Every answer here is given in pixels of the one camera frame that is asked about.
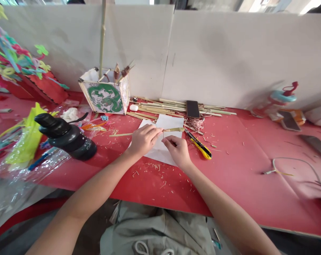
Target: black smartphone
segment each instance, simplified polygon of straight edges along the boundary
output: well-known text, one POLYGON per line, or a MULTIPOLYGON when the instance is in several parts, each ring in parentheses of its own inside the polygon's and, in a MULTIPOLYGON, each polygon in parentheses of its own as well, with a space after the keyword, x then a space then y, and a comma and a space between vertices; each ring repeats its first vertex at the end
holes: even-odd
POLYGON ((284 129, 301 132, 300 126, 295 121, 293 115, 290 112, 278 111, 278 113, 283 116, 283 119, 281 120, 281 125, 283 126, 284 129))
POLYGON ((197 101, 186 101, 186 114, 189 118, 200 118, 197 101))
POLYGON ((299 137, 321 154, 321 140, 315 136, 299 135, 299 137))

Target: pink water bottle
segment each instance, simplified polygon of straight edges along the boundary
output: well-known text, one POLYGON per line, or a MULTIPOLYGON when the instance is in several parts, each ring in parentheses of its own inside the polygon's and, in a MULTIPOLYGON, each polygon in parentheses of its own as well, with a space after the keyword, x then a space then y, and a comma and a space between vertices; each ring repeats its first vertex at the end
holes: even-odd
POLYGON ((273 91, 269 97, 251 110, 251 114, 258 118, 264 118, 270 114, 275 114, 280 108, 296 101, 293 91, 298 87, 298 82, 294 81, 292 86, 284 87, 282 90, 273 91))

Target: finger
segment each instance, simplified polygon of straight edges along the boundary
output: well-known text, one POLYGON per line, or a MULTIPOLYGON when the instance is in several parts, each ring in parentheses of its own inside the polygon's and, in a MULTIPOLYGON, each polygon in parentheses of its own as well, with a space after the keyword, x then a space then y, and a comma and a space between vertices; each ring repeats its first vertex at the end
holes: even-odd
POLYGON ((157 127, 155 125, 149 124, 144 130, 141 131, 141 134, 147 134, 150 130, 156 129, 157 127))
POLYGON ((169 152, 172 152, 176 147, 167 139, 168 137, 161 140, 166 148, 169 150, 169 152))
POLYGON ((151 140, 151 144, 152 145, 156 144, 156 141, 157 141, 158 137, 161 135, 161 133, 162 132, 159 132, 158 134, 156 134, 155 137, 152 138, 152 140, 151 140))
POLYGON ((136 131, 141 132, 141 131, 145 130, 149 125, 150 124, 145 124, 144 126, 142 126, 141 128, 137 129, 136 131))
POLYGON ((158 133, 162 133, 163 129, 162 128, 155 128, 155 129, 151 129, 151 131, 149 131, 146 136, 147 138, 149 138, 150 140, 152 140, 158 133))
POLYGON ((184 139, 181 139, 181 138, 179 138, 177 136, 173 136, 173 135, 166 136, 165 139, 168 139, 170 142, 173 142, 176 145, 179 145, 184 141, 184 139))

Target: drawstring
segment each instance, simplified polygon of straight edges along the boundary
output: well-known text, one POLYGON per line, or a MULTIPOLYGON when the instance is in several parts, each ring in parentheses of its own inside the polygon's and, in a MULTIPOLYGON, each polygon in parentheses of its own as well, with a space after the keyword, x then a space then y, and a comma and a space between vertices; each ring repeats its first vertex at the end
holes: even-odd
MULTIPOLYGON (((135 248, 135 251, 140 255, 150 255, 149 249, 147 248, 146 243, 144 243, 143 241, 137 241, 134 245, 134 248, 135 248), (138 244, 141 244, 144 247, 144 249, 146 250, 146 252, 139 250, 138 244)), ((165 251, 163 251, 161 253, 161 255, 175 255, 175 251, 172 249, 166 249, 165 251)))

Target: water bottle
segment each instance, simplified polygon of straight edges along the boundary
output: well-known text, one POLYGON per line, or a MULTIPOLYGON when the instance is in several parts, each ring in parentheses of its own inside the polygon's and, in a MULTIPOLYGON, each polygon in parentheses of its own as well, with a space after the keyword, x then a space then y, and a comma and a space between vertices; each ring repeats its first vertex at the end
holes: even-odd
POLYGON ((273 91, 268 98, 251 109, 251 114, 258 118, 264 118, 270 114, 275 114, 283 106, 296 101, 293 91, 298 87, 298 82, 294 81, 292 86, 284 87, 282 90, 273 91))
POLYGON ((50 145, 82 161, 95 155, 95 143, 86 137, 79 127, 68 124, 64 119, 54 118, 48 113, 39 114, 34 120, 40 124, 39 131, 48 137, 50 145))

